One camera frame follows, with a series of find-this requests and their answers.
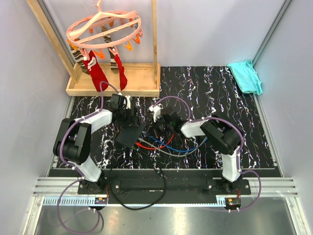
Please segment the black network switch box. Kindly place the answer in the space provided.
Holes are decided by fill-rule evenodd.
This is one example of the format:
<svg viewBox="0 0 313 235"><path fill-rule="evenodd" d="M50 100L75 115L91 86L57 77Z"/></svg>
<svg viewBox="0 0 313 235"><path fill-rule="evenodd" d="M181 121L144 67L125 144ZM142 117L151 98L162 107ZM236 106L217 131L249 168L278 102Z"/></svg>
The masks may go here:
<svg viewBox="0 0 313 235"><path fill-rule="evenodd" d="M140 123L139 126L126 126L121 130L115 141L124 147L132 148L145 128L146 123Z"/></svg>

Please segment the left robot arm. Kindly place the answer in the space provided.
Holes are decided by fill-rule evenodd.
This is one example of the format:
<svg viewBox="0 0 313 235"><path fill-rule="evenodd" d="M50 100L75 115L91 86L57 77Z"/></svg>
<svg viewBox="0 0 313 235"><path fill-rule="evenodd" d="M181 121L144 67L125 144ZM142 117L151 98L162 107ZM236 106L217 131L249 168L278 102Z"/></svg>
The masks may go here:
<svg viewBox="0 0 313 235"><path fill-rule="evenodd" d="M112 94L106 102L101 98L100 108L91 114L62 120L53 154L79 173L83 186L100 194L106 187L105 175L90 157L91 135L111 123L125 127L136 126L138 122L135 101L130 95Z"/></svg>

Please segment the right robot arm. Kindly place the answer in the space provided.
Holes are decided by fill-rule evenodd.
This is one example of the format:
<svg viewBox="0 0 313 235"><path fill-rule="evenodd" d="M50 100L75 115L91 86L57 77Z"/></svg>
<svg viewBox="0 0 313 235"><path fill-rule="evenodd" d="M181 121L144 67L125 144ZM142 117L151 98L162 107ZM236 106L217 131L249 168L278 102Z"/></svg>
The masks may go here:
<svg viewBox="0 0 313 235"><path fill-rule="evenodd" d="M160 132L171 132L182 138L205 136L222 157L222 179L212 192L238 194L242 182L240 153L244 144L241 130L230 121L216 115L198 120L182 120L176 112L154 115L154 128Z"/></svg>

